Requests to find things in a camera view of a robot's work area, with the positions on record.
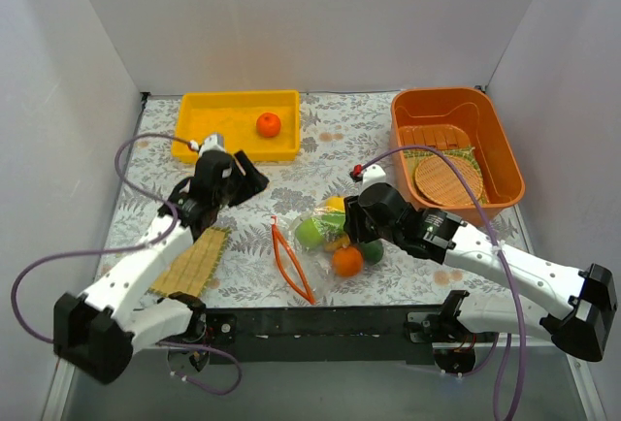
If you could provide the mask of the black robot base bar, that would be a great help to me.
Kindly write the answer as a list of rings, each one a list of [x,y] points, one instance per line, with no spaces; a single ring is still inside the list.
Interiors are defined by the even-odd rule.
[[[441,305],[209,308],[188,336],[164,341],[203,344],[242,363],[405,361],[432,365],[435,351],[472,353],[490,343],[473,337]]]

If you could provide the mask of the clear zip top bag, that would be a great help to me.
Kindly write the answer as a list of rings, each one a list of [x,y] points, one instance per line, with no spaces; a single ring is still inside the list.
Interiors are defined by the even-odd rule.
[[[346,233],[340,237],[325,239],[325,244],[315,249],[305,249],[295,239],[295,228],[303,220],[326,212],[335,211],[327,210],[322,202],[293,220],[279,220],[276,216],[272,216],[270,220],[276,267],[285,283],[302,301],[312,306],[327,305],[330,296],[341,283],[355,277],[340,277],[332,268],[332,256],[336,250],[357,245]],[[362,272],[367,266],[375,265],[368,265],[364,261]]]

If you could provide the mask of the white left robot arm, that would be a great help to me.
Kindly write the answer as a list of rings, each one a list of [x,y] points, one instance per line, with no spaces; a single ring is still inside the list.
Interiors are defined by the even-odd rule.
[[[264,191],[269,183],[243,151],[209,149],[193,176],[173,189],[143,234],[123,257],[80,295],[63,294],[53,309],[53,350],[102,384],[120,377],[132,357],[161,341],[195,344],[209,329],[207,307],[180,291],[138,309],[140,299],[217,220]]]

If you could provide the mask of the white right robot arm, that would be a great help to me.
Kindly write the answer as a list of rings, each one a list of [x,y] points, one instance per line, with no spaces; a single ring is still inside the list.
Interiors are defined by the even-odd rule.
[[[465,297],[439,317],[449,340],[498,332],[551,341],[571,356],[600,362],[618,308],[611,270],[564,266],[493,241],[459,216],[418,210],[390,184],[344,200],[344,230],[354,243],[384,240],[413,258],[479,275],[512,293],[508,304]]]

